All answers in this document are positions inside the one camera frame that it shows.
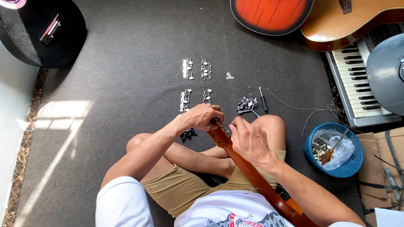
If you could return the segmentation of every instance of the cardboard box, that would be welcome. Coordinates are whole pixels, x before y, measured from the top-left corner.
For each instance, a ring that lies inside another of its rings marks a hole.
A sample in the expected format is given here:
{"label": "cardboard box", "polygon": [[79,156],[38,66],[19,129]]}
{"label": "cardboard box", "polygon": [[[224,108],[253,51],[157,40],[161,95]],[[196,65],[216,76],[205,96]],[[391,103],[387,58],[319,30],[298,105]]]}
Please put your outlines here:
{"label": "cardboard box", "polygon": [[[385,132],[379,133],[366,133],[357,135],[364,151],[364,159],[361,169],[358,172],[359,180],[367,183],[374,183],[380,185],[390,185],[389,179],[385,175],[385,167],[390,169],[390,172],[394,178],[396,185],[403,185],[397,169],[389,166],[388,164],[380,161],[374,154],[379,156],[386,162],[395,165],[393,156]],[[401,168],[404,167],[404,127],[390,130],[391,145],[394,148],[397,160]],[[361,198],[365,204],[366,209],[376,207],[389,207],[392,206],[392,202],[397,202],[397,197],[393,192],[393,189],[380,189],[370,186],[360,185]],[[365,215],[366,221],[372,226],[376,227],[375,214]]]}

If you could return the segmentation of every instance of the gray cymbal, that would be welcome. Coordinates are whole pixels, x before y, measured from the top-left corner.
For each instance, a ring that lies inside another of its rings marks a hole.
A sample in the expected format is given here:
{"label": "gray cymbal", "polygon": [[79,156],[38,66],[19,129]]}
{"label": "gray cymbal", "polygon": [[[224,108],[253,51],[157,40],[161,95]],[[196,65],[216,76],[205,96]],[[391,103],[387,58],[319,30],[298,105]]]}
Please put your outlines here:
{"label": "gray cymbal", "polygon": [[390,37],[370,53],[366,74],[377,102],[386,110],[404,114],[404,34]]}

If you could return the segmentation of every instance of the small screwdriver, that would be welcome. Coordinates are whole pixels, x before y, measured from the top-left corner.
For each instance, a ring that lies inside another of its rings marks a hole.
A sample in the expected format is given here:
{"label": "small screwdriver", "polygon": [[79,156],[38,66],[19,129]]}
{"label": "small screwdriver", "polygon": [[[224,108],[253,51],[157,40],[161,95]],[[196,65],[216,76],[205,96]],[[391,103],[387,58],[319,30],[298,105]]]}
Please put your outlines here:
{"label": "small screwdriver", "polygon": [[265,101],[265,97],[262,95],[261,87],[259,87],[259,92],[261,93],[261,101],[262,101],[262,106],[264,107],[264,111],[268,112],[267,102]]}

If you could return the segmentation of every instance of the person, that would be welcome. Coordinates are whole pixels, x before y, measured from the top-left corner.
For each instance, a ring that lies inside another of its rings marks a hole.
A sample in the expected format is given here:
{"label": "person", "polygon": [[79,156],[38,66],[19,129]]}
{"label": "person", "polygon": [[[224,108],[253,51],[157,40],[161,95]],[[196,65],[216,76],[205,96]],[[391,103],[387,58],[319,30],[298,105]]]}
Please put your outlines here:
{"label": "person", "polygon": [[[154,134],[134,136],[127,154],[105,174],[97,196],[96,226],[153,226],[145,190],[176,218],[176,227],[293,226],[258,194],[222,148],[198,153],[174,143],[189,128],[218,128],[219,123],[210,123],[215,117],[223,123],[219,106],[199,104]],[[284,162],[286,129],[280,117],[261,116],[251,124],[236,117],[229,127],[234,151],[273,188],[279,182],[315,224],[365,226],[333,194]],[[215,174],[227,182],[209,187],[193,172]]]}

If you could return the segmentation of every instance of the hand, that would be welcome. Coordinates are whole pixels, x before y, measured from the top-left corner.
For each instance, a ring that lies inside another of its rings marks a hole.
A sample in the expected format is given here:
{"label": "hand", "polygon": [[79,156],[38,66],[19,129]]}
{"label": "hand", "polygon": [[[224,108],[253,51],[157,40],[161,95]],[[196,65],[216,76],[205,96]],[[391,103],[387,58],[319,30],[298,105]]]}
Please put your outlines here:
{"label": "hand", "polygon": [[274,164],[279,158],[276,153],[269,149],[267,134],[259,127],[252,126],[241,117],[236,117],[229,125],[233,142],[233,149],[245,160],[260,165]]}
{"label": "hand", "polygon": [[[202,129],[205,131],[217,129],[220,123],[224,121],[224,114],[220,112],[220,106],[199,104],[181,114],[185,119],[185,123],[190,128]],[[220,123],[211,124],[209,121],[217,117]]]}

